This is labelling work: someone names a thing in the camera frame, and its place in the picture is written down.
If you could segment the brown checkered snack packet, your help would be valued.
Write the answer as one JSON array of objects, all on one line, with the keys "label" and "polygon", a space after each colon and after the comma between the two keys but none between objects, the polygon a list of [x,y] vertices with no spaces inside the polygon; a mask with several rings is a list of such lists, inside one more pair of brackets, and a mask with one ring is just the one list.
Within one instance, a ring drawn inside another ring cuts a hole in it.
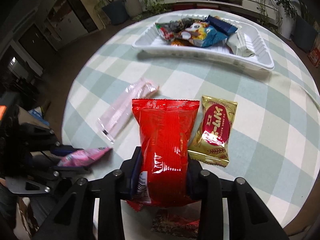
[{"label": "brown checkered snack packet", "polygon": [[196,239],[199,230],[201,202],[183,207],[159,209],[152,220],[151,230],[165,235]]}]

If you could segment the white snack packet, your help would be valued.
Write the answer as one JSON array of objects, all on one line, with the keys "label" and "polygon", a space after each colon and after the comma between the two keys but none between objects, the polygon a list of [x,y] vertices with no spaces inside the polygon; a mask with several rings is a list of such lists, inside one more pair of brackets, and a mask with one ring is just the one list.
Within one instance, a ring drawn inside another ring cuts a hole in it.
[{"label": "white snack packet", "polygon": [[245,36],[241,30],[232,33],[229,38],[227,38],[226,45],[231,49],[234,55],[242,57],[255,55],[255,52],[247,46]]}]

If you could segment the left dark blue pot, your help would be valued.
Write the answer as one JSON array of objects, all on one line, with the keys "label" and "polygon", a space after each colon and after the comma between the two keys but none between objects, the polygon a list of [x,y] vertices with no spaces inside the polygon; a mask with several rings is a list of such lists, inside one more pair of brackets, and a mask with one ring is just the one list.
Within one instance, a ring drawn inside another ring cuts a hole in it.
[{"label": "left dark blue pot", "polygon": [[129,18],[122,0],[114,1],[102,7],[102,10],[108,16],[112,25],[122,24]]}]

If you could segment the gold red biscuit packet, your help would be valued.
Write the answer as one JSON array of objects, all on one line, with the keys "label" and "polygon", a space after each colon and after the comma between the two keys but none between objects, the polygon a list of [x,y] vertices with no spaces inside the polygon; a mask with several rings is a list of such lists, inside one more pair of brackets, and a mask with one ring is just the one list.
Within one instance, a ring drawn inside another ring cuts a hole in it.
[{"label": "gold red biscuit packet", "polygon": [[238,103],[202,96],[203,119],[188,148],[191,159],[210,165],[229,164],[228,143]]}]

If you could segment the pink cartoon candy packet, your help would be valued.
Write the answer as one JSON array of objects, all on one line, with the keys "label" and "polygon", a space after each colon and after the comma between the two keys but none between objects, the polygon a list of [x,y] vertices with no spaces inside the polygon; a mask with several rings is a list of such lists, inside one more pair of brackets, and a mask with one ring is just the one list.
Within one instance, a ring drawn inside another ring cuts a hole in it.
[{"label": "pink cartoon candy packet", "polygon": [[112,150],[110,147],[77,150],[63,157],[58,167],[88,167]]}]

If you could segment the dark blue plant pot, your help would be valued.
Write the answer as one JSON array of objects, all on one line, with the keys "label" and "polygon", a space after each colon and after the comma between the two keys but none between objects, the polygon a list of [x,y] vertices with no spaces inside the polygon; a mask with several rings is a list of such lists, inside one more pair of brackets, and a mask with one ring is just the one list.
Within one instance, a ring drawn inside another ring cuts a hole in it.
[{"label": "dark blue plant pot", "polygon": [[293,41],[295,45],[302,51],[308,53],[311,51],[317,35],[317,30],[299,15],[297,15],[296,26],[293,35]]}]

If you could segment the black snack packet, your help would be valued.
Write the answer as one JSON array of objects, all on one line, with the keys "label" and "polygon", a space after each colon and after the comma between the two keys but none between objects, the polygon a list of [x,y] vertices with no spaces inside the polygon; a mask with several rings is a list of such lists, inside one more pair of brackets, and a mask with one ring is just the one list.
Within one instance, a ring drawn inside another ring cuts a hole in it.
[{"label": "black snack packet", "polygon": [[170,21],[167,23],[155,23],[155,27],[161,36],[166,41],[172,41],[178,33],[186,28],[191,27],[193,23],[197,22],[194,18],[182,18],[176,21]]}]

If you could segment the large red snack bag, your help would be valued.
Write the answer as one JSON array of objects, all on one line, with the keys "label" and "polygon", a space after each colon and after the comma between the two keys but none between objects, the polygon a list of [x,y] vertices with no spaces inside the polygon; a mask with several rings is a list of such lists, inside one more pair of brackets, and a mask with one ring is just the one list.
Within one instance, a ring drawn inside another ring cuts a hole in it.
[{"label": "large red snack bag", "polygon": [[132,100],[142,156],[138,188],[127,202],[135,211],[192,202],[186,193],[188,142],[199,106],[198,100]]}]

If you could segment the dark blue snack packet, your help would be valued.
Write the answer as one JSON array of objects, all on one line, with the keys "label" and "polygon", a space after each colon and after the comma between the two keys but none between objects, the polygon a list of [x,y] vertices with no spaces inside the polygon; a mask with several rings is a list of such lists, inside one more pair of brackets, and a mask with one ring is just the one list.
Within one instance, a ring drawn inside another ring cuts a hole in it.
[{"label": "dark blue snack packet", "polygon": [[212,25],[217,31],[230,36],[231,34],[235,33],[238,28],[218,17],[207,16],[207,21],[210,25]]}]

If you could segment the pale pink stick packet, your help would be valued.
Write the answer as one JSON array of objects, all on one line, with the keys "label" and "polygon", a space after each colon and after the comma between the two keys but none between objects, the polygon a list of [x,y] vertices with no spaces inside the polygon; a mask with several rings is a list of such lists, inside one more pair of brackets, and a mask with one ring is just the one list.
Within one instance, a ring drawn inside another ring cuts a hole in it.
[{"label": "pale pink stick packet", "polygon": [[159,85],[143,77],[130,84],[103,115],[97,119],[99,131],[111,144],[114,144],[117,135],[131,118],[132,100],[150,98],[158,90]]}]

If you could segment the white TV console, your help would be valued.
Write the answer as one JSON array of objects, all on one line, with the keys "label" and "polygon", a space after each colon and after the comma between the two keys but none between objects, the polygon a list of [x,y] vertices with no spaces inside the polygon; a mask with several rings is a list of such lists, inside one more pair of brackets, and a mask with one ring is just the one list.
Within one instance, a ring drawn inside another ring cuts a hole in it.
[{"label": "white TV console", "polygon": [[216,9],[251,17],[259,17],[265,13],[272,20],[275,20],[277,15],[277,9],[268,4],[259,5],[256,0],[163,0],[163,2],[173,10]]}]

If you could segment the red gift box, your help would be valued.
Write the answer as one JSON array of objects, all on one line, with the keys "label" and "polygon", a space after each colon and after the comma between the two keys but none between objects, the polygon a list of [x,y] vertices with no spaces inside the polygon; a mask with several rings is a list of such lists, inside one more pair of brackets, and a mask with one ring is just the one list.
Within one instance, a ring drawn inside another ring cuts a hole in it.
[{"label": "red gift box", "polygon": [[313,48],[313,50],[310,51],[310,53],[308,54],[308,58],[314,67],[316,68],[319,67],[320,51],[317,47]]}]

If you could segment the panda cartoon snack packet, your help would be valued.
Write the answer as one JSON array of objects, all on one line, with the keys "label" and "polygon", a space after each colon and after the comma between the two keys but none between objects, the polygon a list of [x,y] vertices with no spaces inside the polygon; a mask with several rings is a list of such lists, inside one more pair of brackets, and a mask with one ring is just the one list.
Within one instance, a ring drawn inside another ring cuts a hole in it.
[{"label": "panda cartoon snack packet", "polygon": [[228,36],[217,31],[208,22],[195,22],[191,27],[178,33],[175,38],[188,41],[199,48],[208,48],[226,40]]}]

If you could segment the white plastic tray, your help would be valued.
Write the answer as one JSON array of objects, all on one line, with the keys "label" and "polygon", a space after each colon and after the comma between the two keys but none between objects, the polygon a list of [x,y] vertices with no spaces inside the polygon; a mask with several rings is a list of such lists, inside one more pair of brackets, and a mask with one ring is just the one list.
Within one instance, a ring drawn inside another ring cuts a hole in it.
[{"label": "white plastic tray", "polygon": [[240,37],[244,39],[246,48],[251,53],[248,56],[242,56],[232,51],[227,45],[226,39],[204,48],[192,44],[188,46],[173,45],[171,41],[166,41],[161,36],[161,31],[156,27],[157,23],[168,23],[188,17],[204,20],[207,16],[208,15],[204,13],[192,14],[191,12],[165,14],[158,18],[155,23],[151,24],[146,31],[133,42],[132,47],[155,55],[194,57],[242,66],[249,69],[274,69],[274,61],[271,57],[270,50],[267,48],[258,29],[252,24],[233,20],[230,17],[222,18],[222,20],[238,27]]}]

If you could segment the grey plant pot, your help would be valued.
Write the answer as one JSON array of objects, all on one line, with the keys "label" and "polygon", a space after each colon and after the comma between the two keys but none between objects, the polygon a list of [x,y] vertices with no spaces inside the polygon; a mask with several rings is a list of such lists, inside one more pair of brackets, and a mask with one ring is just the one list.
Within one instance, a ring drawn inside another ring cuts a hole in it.
[{"label": "grey plant pot", "polygon": [[139,0],[126,0],[125,9],[130,18],[134,18],[141,15],[143,12],[142,6]]}]

